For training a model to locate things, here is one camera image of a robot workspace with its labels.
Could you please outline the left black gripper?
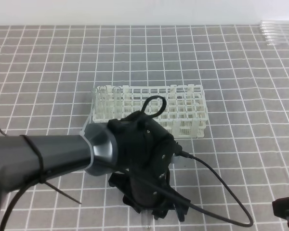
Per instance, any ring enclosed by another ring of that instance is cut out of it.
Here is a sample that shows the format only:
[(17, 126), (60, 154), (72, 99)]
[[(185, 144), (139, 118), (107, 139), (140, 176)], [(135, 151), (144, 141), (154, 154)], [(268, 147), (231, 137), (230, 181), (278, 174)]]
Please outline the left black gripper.
[(176, 212), (179, 220), (185, 220), (190, 200), (180, 195), (170, 186), (170, 172), (159, 181), (146, 172), (128, 171), (111, 166), (112, 173), (108, 180), (111, 187), (121, 191), (123, 203), (137, 213), (150, 210), (155, 220), (165, 218), (170, 210)]

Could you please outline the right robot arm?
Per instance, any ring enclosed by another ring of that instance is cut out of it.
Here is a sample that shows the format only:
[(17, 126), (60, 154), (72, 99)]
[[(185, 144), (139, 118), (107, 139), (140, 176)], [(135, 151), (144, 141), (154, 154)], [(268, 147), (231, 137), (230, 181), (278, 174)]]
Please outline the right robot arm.
[(289, 197), (276, 199), (272, 202), (272, 207), (274, 215), (285, 219), (289, 227)]

